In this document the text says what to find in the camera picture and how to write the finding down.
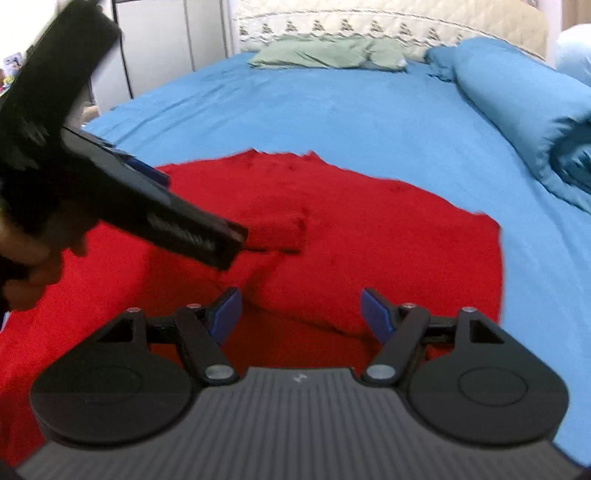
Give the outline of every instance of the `cream headboard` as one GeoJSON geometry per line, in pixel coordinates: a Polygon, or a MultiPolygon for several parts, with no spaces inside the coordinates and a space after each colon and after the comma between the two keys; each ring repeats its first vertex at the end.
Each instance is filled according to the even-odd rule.
{"type": "Polygon", "coordinates": [[[285,35],[392,37],[427,48],[464,38],[500,38],[544,60],[544,14],[521,0],[238,0],[236,43],[285,35]]]}

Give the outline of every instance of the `rolled blue blanket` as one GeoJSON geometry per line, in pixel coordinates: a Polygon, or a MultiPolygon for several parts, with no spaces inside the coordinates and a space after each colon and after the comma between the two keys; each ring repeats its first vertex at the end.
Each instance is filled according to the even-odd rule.
{"type": "Polygon", "coordinates": [[[434,48],[427,58],[434,75],[457,82],[549,192],[591,213],[591,87],[490,38],[434,48]]]}

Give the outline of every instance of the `folded red fabric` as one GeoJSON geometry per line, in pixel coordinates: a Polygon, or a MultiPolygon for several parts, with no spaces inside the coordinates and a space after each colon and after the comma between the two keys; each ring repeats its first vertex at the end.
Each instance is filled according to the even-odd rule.
{"type": "Polygon", "coordinates": [[[498,317],[499,228],[485,215],[313,153],[247,151],[162,170],[181,197],[249,227],[254,251],[219,273],[109,226],[93,230],[89,257],[66,255],[62,282],[0,334],[0,456],[9,463],[42,442],[28,407],[33,379],[127,307],[169,314],[239,287],[244,314],[224,350],[240,371],[361,369],[379,348],[359,314],[365,287],[434,314],[474,305],[498,317]]]}

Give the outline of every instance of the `gray ribbed surface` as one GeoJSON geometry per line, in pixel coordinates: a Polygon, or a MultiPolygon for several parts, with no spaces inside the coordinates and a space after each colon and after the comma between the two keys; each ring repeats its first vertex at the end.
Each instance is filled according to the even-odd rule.
{"type": "Polygon", "coordinates": [[[392,390],[364,387],[346,369],[251,368],[206,390],[158,438],[103,452],[49,443],[18,471],[25,480],[572,480],[580,469],[549,443],[447,442],[392,390]]]}

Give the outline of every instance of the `person's hand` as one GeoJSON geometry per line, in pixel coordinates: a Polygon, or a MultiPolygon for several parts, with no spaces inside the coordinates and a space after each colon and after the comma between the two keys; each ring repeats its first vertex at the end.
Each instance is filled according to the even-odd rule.
{"type": "MultiPolygon", "coordinates": [[[[77,257],[86,255],[84,237],[70,247],[77,257]]],[[[51,249],[27,235],[0,212],[0,255],[29,267],[26,280],[8,280],[3,287],[4,298],[11,310],[32,309],[43,296],[48,285],[61,279],[61,251],[51,249]]]]}

